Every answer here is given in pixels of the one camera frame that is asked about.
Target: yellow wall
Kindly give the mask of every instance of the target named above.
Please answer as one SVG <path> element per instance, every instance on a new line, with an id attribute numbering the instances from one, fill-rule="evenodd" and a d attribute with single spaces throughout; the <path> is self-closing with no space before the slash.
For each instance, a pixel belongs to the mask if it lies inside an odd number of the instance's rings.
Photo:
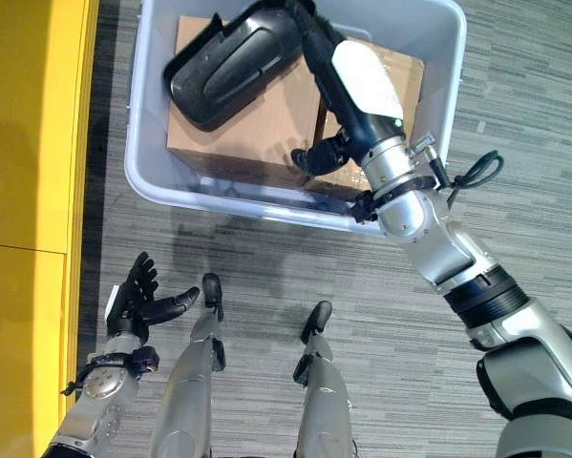
<path id="1" fill-rule="evenodd" d="M 39 456 L 74 376 L 98 0 L 0 1 L 0 457 Z"/>

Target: robot leg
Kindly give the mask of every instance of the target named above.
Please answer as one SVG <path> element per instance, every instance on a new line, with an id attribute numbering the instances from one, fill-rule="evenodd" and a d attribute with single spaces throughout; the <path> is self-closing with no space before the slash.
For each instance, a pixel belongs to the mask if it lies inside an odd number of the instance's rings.
<path id="1" fill-rule="evenodd" d="M 356 454 L 347 388 L 332 365 L 332 352 L 321 335 L 331 310 L 330 302 L 318 303 L 301 336 L 307 347 L 294 371 L 294 380 L 307 387 L 307 396 L 296 458 L 350 458 Z"/>
<path id="2" fill-rule="evenodd" d="M 197 320 L 190 344 L 176 363 L 160 403 L 150 442 L 152 458 L 209 458 L 211 375 L 226 366 L 220 321 L 222 290 L 215 274 L 202 282 L 205 305 L 211 310 Z"/>

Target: white plastic bin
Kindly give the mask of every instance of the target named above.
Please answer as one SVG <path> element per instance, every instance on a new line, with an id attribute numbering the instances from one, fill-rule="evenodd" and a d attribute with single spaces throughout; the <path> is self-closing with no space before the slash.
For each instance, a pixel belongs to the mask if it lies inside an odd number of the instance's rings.
<path id="1" fill-rule="evenodd" d="M 166 149 L 169 96 L 164 65 L 174 55 L 178 17 L 217 11 L 235 17 L 252 0 L 144 0 L 131 81 L 124 168 L 135 191 L 154 202 L 379 235 L 356 224 L 348 205 L 304 191 L 201 177 Z M 466 39 L 466 19 L 451 0 L 317 0 L 318 11 L 346 35 L 423 60 L 413 137 L 432 131 L 447 155 Z"/>

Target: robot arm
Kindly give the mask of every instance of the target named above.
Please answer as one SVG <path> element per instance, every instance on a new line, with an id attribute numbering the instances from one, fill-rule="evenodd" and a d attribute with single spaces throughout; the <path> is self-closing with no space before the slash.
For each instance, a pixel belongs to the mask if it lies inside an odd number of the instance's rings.
<path id="1" fill-rule="evenodd" d="M 154 281 L 153 265 L 147 253 L 141 253 L 127 280 L 116 287 L 106 317 L 109 340 L 63 391 L 67 395 L 80 391 L 80 395 L 44 458 L 101 456 L 117 433 L 124 408 L 137 396 L 141 375 L 158 369 L 159 355 L 153 347 L 144 346 L 149 326 L 181 315 L 200 291 L 193 287 L 174 298 L 155 301 L 159 285 Z"/>
<path id="2" fill-rule="evenodd" d="M 462 319 L 473 346 L 485 352 L 479 382 L 490 405 L 510 421 L 497 457 L 572 456 L 572 334 L 451 219 L 440 190 L 452 183 L 433 140 L 406 147 L 402 108 L 372 50 L 343 39 L 313 9 L 286 3 L 317 86 L 342 125 L 339 141 L 332 140 L 339 148 L 295 150 L 294 162 L 312 175 L 349 158 L 362 167 L 371 192 L 352 209 L 356 219 L 378 219 L 385 237 L 405 250 Z"/>

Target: brown cardboard box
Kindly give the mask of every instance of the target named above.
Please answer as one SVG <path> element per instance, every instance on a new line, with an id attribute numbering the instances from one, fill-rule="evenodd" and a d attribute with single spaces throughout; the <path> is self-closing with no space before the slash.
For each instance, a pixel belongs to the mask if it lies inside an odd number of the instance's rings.
<path id="1" fill-rule="evenodd" d="M 423 77 L 423 62 L 409 55 L 377 45 L 371 45 L 371 47 L 378 54 L 392 80 L 404 111 L 405 134 L 407 138 L 411 138 L 415 108 L 419 99 L 421 78 Z M 334 114 L 327 112 L 324 104 L 322 104 L 318 116 L 316 138 L 334 136 L 340 127 Z M 370 187 L 362 169 L 353 160 L 350 160 L 336 172 L 316 177 L 305 185 L 305 189 L 308 191 L 343 200 L 353 200 L 361 191 L 370 189 Z"/>
<path id="2" fill-rule="evenodd" d="M 177 50 L 208 19 L 181 17 Z M 301 57 L 250 105 L 214 132 L 195 128 L 172 103 L 167 147 L 207 177 L 272 186 L 300 187 L 308 176 L 292 163 L 290 151 L 313 142 L 320 95 Z"/>

